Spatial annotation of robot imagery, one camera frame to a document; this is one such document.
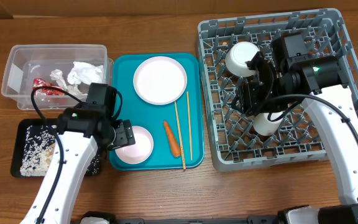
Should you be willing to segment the orange carrot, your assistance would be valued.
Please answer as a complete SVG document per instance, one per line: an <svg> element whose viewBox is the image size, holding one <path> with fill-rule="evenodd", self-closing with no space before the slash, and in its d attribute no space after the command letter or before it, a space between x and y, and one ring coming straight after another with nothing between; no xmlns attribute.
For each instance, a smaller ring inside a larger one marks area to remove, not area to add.
<svg viewBox="0 0 358 224"><path fill-rule="evenodd" d="M172 129L169 126L167 121L164 120L163 125L164 125L164 128L165 128L165 132L166 132L166 135L167 135L167 139L168 139L168 143L169 143L169 146L170 146L171 153L172 153L173 157L178 158L178 157L181 156L181 150L180 150L180 147L179 147L179 145L177 143L177 140L176 140L175 136L173 135L173 131L172 131Z"/></svg>

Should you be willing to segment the large pink plate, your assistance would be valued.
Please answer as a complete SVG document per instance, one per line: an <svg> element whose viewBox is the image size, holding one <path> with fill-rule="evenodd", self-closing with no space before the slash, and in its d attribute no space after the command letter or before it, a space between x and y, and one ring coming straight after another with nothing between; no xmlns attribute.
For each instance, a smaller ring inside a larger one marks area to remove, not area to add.
<svg viewBox="0 0 358 224"><path fill-rule="evenodd" d="M179 99L186 90L187 73L177 60L151 57L142 62L133 77L137 95L152 105L167 105Z"/></svg>

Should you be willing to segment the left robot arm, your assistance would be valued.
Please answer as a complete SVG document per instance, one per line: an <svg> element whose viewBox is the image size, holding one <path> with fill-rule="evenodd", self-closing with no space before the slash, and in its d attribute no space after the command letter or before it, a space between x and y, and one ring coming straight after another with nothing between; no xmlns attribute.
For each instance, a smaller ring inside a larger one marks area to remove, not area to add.
<svg viewBox="0 0 358 224"><path fill-rule="evenodd" d="M102 150L135 144L131 122L102 111L67 108L58 116L54 155L22 223L70 223L81 183Z"/></svg>

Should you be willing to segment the white paper cup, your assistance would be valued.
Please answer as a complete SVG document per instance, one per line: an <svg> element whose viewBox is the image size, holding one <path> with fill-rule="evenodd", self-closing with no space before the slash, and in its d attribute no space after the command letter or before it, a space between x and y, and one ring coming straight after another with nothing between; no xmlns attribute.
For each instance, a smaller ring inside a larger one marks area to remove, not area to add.
<svg viewBox="0 0 358 224"><path fill-rule="evenodd" d="M268 113L260 113L254 118L253 127L257 134L271 136L280 127L283 119L281 118L278 121L269 121L268 115Z"/></svg>

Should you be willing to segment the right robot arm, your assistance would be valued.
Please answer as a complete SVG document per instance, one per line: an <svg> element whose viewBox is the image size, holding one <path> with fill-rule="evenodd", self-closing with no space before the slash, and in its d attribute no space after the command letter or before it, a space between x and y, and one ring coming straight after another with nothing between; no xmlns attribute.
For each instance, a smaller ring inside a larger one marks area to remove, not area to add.
<svg viewBox="0 0 358 224"><path fill-rule="evenodd" d="M271 48L271 60L250 42L230 49L227 69L238 77L257 77L238 88L232 107L253 117L254 130L268 136L301 105L323 142L340 200L332 207L281 210L275 222L358 223L358 117L349 79L336 57L314 58L299 33L273 40Z"/></svg>

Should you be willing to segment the white upturned bowl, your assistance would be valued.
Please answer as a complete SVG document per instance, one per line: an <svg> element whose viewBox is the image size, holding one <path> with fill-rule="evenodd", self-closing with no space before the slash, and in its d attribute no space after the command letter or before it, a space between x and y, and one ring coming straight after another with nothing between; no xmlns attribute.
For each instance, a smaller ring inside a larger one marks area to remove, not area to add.
<svg viewBox="0 0 358 224"><path fill-rule="evenodd" d="M247 66L247 62L251 61L259 48L251 42L239 42L231 47L226 54L226 68L237 77L250 77L256 74L255 70L251 70Z"/></svg>

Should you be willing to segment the red snack wrapper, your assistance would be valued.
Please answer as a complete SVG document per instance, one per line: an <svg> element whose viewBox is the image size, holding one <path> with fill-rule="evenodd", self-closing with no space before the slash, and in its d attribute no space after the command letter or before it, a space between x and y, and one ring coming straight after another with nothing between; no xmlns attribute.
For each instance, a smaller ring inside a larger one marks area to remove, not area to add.
<svg viewBox="0 0 358 224"><path fill-rule="evenodd" d="M54 86L50 82L46 82L41 78L35 78L33 80L33 89L43 86L44 88L40 88L35 91L35 95L42 95L42 96L57 96L57 95L64 95L63 92L58 91L57 89L62 90L59 86Z"/></svg>

